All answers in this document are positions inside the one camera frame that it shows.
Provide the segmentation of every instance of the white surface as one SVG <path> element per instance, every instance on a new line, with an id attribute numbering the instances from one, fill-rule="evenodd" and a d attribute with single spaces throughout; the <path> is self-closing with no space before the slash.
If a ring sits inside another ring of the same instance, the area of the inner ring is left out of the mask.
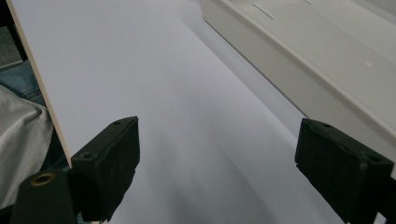
<path id="1" fill-rule="evenodd" d="M 307 116 L 396 161 L 391 14 L 346 0 L 205 0 L 204 15 Z"/>
<path id="2" fill-rule="evenodd" d="M 141 162 L 110 223 L 342 223 L 295 167 L 303 116 L 199 1 L 12 5 L 73 153 L 140 118 Z"/>

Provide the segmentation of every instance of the fabric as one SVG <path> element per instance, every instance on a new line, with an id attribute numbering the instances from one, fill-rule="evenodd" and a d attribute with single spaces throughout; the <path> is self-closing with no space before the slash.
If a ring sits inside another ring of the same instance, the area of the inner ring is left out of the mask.
<path id="1" fill-rule="evenodd" d="M 29 60 L 18 66 L 1 71 L 0 85 L 25 100 L 46 106 Z"/>
<path id="2" fill-rule="evenodd" d="M 29 60 L 0 72 L 0 85 L 25 100 L 47 107 Z M 67 166 L 68 163 L 64 155 L 64 149 L 62 148 L 58 134 L 54 130 L 49 145 L 49 152 L 40 171 L 63 169 Z"/>
<path id="3" fill-rule="evenodd" d="M 40 170 L 52 130 L 44 106 L 0 86 L 0 209 L 15 203 L 22 180 Z"/>

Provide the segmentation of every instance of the metal hole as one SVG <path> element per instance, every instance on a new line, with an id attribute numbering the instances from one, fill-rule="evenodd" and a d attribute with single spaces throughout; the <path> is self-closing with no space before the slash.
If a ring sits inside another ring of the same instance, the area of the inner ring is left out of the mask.
<path id="1" fill-rule="evenodd" d="M 82 158 L 84 159 L 90 159 L 92 158 L 94 155 L 91 152 L 86 152 L 84 154 L 81 155 Z"/>
<path id="2" fill-rule="evenodd" d="M 55 176 L 56 175 L 53 173 L 38 175 L 30 182 L 30 184 L 35 187 L 40 187 L 51 182 L 55 178 Z"/>

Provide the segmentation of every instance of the white table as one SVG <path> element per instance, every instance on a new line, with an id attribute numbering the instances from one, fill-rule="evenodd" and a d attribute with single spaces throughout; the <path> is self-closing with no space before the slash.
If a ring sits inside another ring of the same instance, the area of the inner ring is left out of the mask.
<path id="1" fill-rule="evenodd" d="M 140 118 L 110 223 L 342 223 L 293 161 L 302 114 L 200 1 L 8 0 L 64 147 Z"/>

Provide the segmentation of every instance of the white container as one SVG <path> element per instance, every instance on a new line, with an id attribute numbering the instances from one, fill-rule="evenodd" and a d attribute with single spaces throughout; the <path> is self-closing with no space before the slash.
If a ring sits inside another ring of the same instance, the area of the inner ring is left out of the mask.
<path id="1" fill-rule="evenodd" d="M 396 161 L 394 2 L 204 0 L 203 11 L 309 118 Z"/>

